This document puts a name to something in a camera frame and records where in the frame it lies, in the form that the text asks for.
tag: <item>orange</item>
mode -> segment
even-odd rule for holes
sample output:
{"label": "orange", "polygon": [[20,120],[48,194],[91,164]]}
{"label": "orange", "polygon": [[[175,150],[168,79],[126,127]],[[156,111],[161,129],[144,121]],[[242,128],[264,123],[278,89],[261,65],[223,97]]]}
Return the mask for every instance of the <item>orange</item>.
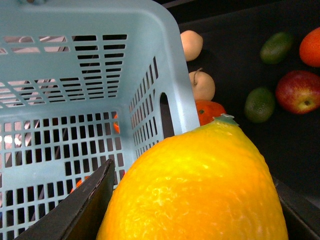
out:
{"label": "orange", "polygon": [[320,68],[320,27],[309,32],[299,48],[301,60],[315,68]]}
{"label": "orange", "polygon": [[76,182],[75,188],[79,187],[81,184],[82,184],[82,180],[80,179],[79,181]]}
{"label": "orange", "polygon": [[113,192],[97,240],[287,240],[264,157],[230,115],[142,154]]}
{"label": "orange", "polygon": [[[118,114],[114,115],[113,118],[114,118],[114,119],[117,119],[117,118],[118,118]],[[118,122],[117,122],[117,121],[115,121],[115,122],[113,123],[113,128],[114,128],[114,130],[115,130],[118,134],[120,133],[120,128],[119,128],[119,125],[118,125]]]}
{"label": "orange", "polygon": [[195,101],[196,110],[200,126],[211,123],[214,117],[219,117],[221,114],[226,114],[225,108],[217,102],[208,100]]}

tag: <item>apple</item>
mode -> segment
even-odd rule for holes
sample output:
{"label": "apple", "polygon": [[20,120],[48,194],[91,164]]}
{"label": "apple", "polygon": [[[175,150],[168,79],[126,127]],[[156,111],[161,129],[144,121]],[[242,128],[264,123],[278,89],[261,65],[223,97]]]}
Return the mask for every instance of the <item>apple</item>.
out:
{"label": "apple", "polygon": [[320,76],[305,70],[290,71],[279,80],[275,97],[290,113],[309,113],[320,107]]}

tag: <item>yellow lemon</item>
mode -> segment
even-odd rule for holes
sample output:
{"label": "yellow lemon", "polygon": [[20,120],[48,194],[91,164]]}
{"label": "yellow lemon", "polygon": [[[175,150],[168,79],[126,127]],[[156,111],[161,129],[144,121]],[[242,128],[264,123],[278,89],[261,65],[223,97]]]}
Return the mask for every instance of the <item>yellow lemon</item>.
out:
{"label": "yellow lemon", "polygon": [[146,151],[114,191],[97,240],[287,240],[264,157],[229,115]]}

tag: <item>lime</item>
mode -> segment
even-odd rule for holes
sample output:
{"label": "lime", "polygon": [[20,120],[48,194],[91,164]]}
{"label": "lime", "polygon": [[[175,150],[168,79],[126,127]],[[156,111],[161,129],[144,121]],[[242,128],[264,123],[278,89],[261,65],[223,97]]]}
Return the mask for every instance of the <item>lime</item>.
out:
{"label": "lime", "polygon": [[274,113],[275,106],[275,95],[267,87],[258,87],[246,98],[244,115],[250,122],[263,123]]}
{"label": "lime", "polygon": [[290,32],[278,32],[272,35],[262,46],[260,57],[265,64],[278,64],[285,59],[294,43]]}

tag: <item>plastic basket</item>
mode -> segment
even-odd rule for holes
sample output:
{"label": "plastic basket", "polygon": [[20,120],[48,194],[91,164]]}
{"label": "plastic basket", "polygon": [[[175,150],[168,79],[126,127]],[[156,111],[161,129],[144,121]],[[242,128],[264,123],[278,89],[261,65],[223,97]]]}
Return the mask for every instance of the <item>plastic basket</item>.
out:
{"label": "plastic basket", "polygon": [[107,159],[116,187],[166,137],[163,96],[174,134],[199,126],[179,28],[158,3],[2,0],[0,23],[0,239]]}

